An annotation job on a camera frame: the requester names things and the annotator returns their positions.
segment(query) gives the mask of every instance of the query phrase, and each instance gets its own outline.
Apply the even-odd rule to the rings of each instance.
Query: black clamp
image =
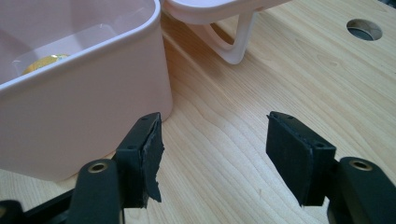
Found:
[[[17,201],[0,202],[0,223],[124,223],[124,208],[160,202],[155,180],[163,154],[160,113],[139,119],[111,160],[91,161],[78,174],[76,187],[23,212]]]
[[[334,159],[335,146],[296,118],[271,112],[266,153],[298,203],[323,205],[330,223],[396,223],[396,188],[375,164]]]

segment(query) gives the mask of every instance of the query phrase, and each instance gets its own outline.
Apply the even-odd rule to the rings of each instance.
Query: plastic tub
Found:
[[[0,2],[0,168],[69,177],[172,97],[158,0]],[[52,55],[67,58],[27,75]]]

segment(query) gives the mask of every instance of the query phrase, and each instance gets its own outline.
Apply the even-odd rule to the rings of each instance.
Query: wood grain surface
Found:
[[[376,23],[364,41],[347,22]],[[396,183],[396,11],[376,0],[293,0],[258,13],[244,60],[224,62],[163,13],[174,109],[163,123],[162,203],[128,209],[128,223],[328,223],[300,207],[265,154],[270,111],[291,114]],[[220,21],[233,36],[237,18]],[[74,187],[0,171],[0,200],[32,208]]]

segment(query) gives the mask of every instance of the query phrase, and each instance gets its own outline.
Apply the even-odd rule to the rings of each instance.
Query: white curved handle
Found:
[[[251,28],[254,23],[255,11],[256,10],[253,10],[239,15],[236,36],[232,45],[218,36],[210,24],[188,24],[188,26],[227,63],[237,64],[240,63],[244,57],[250,38]]]

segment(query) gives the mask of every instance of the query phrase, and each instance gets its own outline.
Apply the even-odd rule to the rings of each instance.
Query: yellow object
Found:
[[[34,63],[30,64],[24,71],[23,75],[26,75],[30,72],[33,72],[39,68],[42,68],[44,66],[47,66],[52,63],[56,63],[64,58],[67,58],[69,55],[67,54],[52,54],[50,56],[44,57],[42,59],[39,59],[35,61]]]

